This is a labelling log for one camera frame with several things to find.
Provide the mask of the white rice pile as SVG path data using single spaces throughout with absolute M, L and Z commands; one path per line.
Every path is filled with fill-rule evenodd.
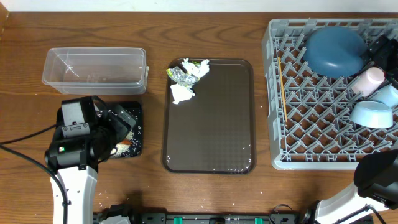
M 122 145 L 116 143 L 116 137 L 113 128 L 107 121 L 108 110 L 110 106 L 95 106 L 96 115 L 98 117 L 98 125 L 96 127 L 95 138 L 91 144 L 93 154 L 98 157 L 99 160 L 116 159 L 123 157 L 135 157 L 138 156 L 143 148 L 143 127 L 141 120 L 141 106 L 130 106 L 125 108 L 136 120 L 136 125 L 132 131 L 127 135 L 126 139 L 132 142 L 131 145 Z

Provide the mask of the pale pink cup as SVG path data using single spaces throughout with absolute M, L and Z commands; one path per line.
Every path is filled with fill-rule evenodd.
M 385 80 L 383 70 L 371 67 L 359 75 L 358 81 L 351 87 L 355 94 L 361 93 L 363 97 L 373 93 Z

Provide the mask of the light blue cup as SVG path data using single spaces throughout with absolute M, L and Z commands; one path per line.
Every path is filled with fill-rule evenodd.
M 385 105 L 393 108 L 398 105 L 397 89 L 391 84 L 386 85 L 377 90 L 370 100 L 384 103 Z

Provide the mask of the dark blue plate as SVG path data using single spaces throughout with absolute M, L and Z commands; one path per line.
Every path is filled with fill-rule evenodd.
M 367 45 L 357 32 L 346 27 L 318 29 L 305 48 L 303 58 L 310 69 L 329 78 L 350 77 L 365 66 L 361 56 Z

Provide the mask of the light blue bowl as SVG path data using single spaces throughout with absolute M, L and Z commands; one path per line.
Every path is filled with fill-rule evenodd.
M 394 124 L 392 108 L 376 101 L 356 103 L 349 118 L 352 122 L 368 128 L 390 128 Z

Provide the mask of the foil wrapper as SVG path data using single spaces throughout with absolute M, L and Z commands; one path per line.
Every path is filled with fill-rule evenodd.
M 184 87 L 191 88 L 199 81 L 196 76 L 185 73 L 180 67 L 168 68 L 166 73 L 170 79 Z

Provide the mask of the wooden chopstick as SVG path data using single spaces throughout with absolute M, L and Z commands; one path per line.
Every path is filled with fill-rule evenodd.
M 283 75 L 282 75 L 282 66 L 281 66 L 281 60 L 280 57 L 277 57 L 277 65 L 278 65 L 278 72 L 279 72 L 279 80 L 280 80 L 280 91 L 281 91 L 281 97 L 282 97 L 282 109 L 284 113 L 284 121 L 287 121 L 287 110 L 286 110 L 286 104 L 285 104 L 285 91 L 284 91 L 284 82 L 283 82 Z

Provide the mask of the orange carrot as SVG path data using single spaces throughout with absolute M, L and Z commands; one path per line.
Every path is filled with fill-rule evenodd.
M 122 144 L 122 145 L 131 145 L 132 142 L 130 140 L 128 140 L 128 139 L 125 139 L 125 140 L 121 141 L 120 144 Z

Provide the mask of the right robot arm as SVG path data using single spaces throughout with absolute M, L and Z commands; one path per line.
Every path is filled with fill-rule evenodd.
M 311 36 L 309 46 L 322 46 L 324 54 L 315 56 L 321 68 L 352 68 L 349 59 L 376 65 L 362 72 L 356 91 L 366 96 L 376 92 L 376 99 L 354 107 L 351 119 L 367 128 L 390 128 L 392 108 L 397 105 L 397 41 L 385 35 L 358 53 L 354 39 L 333 35 L 321 40 Z M 397 208 L 397 150 L 368 154 L 357 165 L 354 181 L 327 200 L 318 201 L 307 210 L 302 223 L 352 223 L 371 212 Z

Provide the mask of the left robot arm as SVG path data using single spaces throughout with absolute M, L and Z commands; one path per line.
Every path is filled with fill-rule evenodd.
M 92 223 L 100 162 L 123 142 L 136 125 L 119 104 L 97 96 L 62 101 L 45 162 L 53 190 L 54 223 Z

